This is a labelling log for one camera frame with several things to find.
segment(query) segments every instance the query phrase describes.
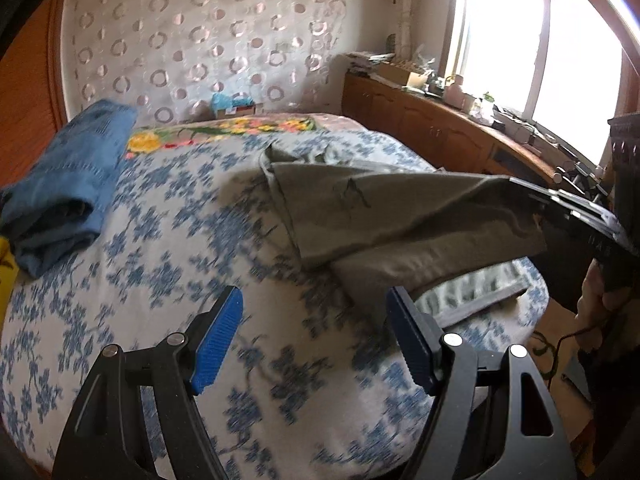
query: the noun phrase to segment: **person's hand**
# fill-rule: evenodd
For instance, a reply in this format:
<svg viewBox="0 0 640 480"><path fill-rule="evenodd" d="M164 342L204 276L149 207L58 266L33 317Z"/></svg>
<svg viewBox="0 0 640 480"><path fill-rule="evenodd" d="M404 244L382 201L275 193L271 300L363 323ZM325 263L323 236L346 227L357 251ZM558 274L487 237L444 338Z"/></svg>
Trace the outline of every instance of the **person's hand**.
<svg viewBox="0 0 640 480"><path fill-rule="evenodd" d="M613 312L625 304L630 290L626 286L612 292L605 292L600 267L596 260L591 262L582 282L582 296L578 300L578 314L575 316L576 330L597 325L593 330L575 336L575 340L584 351L590 352L600 347L601 327Z"/></svg>

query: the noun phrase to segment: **blue floral bed sheet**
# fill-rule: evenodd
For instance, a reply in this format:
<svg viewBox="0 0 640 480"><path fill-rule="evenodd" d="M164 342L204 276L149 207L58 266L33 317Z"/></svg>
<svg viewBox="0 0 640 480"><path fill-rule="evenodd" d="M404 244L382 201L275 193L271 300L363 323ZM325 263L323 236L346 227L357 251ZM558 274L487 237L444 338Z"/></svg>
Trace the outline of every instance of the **blue floral bed sheet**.
<svg viewBox="0 0 640 480"><path fill-rule="evenodd" d="M0 410L29 457L52 466L103 346L155 345L226 284L242 289L244 319L197 404L231 480L370 478L409 457L431 399L328 272L300 270L257 163L276 138L300 152L331 141L359 158L433 169L366 131L241 136L126 161L97 241L15 286ZM546 308L538 271L526 258L516 264L527 292L456 327L478 348L525 342ZM158 472L172 478L152 393L143 397Z"/></svg>

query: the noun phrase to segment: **yellow flower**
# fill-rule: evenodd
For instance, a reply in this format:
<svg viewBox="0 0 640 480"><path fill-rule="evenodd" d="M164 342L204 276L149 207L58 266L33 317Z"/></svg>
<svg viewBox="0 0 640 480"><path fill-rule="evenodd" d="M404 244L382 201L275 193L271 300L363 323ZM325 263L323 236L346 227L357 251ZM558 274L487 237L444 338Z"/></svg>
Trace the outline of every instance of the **yellow flower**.
<svg viewBox="0 0 640 480"><path fill-rule="evenodd" d="M162 146L162 140L152 130L133 134L127 143L127 149L133 153L151 153Z"/></svg>

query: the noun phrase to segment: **yellow fabric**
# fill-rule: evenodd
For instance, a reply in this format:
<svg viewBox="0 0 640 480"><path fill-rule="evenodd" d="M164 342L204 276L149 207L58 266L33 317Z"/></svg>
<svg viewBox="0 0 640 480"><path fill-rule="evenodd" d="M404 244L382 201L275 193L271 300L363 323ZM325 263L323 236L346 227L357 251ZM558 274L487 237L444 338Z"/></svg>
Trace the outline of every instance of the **yellow fabric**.
<svg viewBox="0 0 640 480"><path fill-rule="evenodd" d="M14 256L11 254L9 242L0 237L0 333L4 325L4 314L11 291L14 290L15 278L18 275L18 266L15 264Z"/></svg>

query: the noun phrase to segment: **black cord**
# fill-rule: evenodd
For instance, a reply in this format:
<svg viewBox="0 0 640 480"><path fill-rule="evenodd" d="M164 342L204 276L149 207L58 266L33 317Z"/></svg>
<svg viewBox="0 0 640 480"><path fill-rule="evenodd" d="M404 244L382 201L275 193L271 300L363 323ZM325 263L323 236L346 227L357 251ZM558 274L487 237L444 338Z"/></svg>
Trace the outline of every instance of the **black cord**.
<svg viewBox="0 0 640 480"><path fill-rule="evenodd" d="M560 355L560 345L562 344L562 341L564 341L565 339L569 339L570 337L574 337L577 335L581 335L581 334L585 334L587 332L590 332L591 330L593 330L594 328L599 327L599 324L594 324L591 326L588 326L587 328L583 328L580 330L577 330L576 332L572 332L571 334L566 334L563 335L560 339L558 339L558 344L556 345L556 350L554 351L554 360L553 363L551 365L551 369L555 370L555 372L551 375L551 377L549 377L549 381L546 384L546 389L551 391L551 381L553 380L553 378L556 376L556 373L558 373L558 356Z"/></svg>

